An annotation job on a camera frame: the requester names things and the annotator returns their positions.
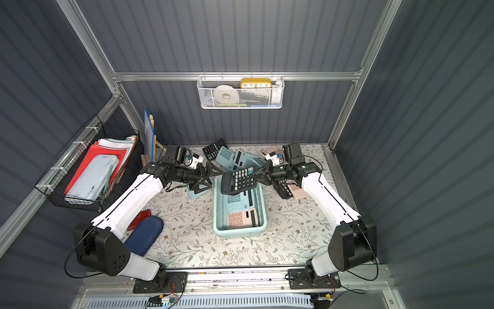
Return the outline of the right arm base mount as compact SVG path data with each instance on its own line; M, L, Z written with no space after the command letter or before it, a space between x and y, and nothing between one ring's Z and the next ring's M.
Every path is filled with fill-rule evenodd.
M318 276L312 270L289 269L284 276L292 290L324 289L333 290L341 287L338 273Z

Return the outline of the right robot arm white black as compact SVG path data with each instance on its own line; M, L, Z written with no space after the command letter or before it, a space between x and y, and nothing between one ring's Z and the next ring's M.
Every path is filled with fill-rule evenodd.
M350 207L329 185L322 168L313 162L273 166L266 163L251 175L261 184L292 180L316 202L332 228L327 250L308 261L310 273L323 277L377 262L377 228Z

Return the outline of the mint green storage box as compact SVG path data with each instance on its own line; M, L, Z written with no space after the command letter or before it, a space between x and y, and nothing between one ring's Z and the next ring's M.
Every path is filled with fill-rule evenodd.
M267 228L261 185L235 196L221 194L221 177L214 180L214 232L226 239L257 237Z

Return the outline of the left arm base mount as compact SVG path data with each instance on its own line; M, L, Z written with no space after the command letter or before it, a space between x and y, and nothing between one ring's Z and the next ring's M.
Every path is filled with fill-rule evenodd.
M187 284L187 272L161 272L151 281L135 280L134 294L182 293Z

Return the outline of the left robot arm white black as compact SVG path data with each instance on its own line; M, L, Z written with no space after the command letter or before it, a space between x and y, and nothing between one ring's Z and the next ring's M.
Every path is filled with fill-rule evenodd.
M179 182L195 189L208 186L211 177L223 171L211 162L196 169L151 162L117 200L91 223L78 224L73 231L73 252L80 265L109 276L153 281L164 267L130 251L123 243L126 229L144 206L169 183Z

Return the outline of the large blue calculator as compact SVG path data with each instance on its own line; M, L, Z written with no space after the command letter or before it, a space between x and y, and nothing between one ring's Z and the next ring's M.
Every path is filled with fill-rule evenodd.
M226 196L226 212L238 212L254 206L253 191L243 191L237 195Z

